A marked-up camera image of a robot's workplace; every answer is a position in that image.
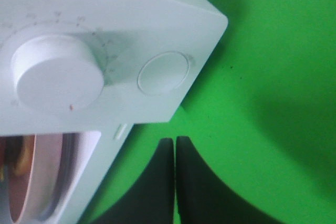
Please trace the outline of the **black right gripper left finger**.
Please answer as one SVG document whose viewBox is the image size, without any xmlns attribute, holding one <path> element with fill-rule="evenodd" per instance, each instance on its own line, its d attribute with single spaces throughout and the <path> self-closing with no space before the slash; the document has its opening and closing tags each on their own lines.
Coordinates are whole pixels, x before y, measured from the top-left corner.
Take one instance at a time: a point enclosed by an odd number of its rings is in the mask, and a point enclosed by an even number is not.
<svg viewBox="0 0 336 224">
<path fill-rule="evenodd" d="M 174 145 L 162 138 L 130 189 L 92 223 L 173 223 L 174 199 Z"/>
</svg>

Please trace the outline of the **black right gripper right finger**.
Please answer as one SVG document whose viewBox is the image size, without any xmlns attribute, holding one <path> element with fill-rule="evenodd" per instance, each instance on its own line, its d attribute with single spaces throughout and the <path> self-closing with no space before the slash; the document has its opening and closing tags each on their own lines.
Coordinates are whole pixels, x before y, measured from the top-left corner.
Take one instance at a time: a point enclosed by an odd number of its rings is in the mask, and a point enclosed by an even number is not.
<svg viewBox="0 0 336 224">
<path fill-rule="evenodd" d="M 230 189 L 189 137 L 177 137 L 175 162 L 181 223 L 279 223 Z"/>
</svg>

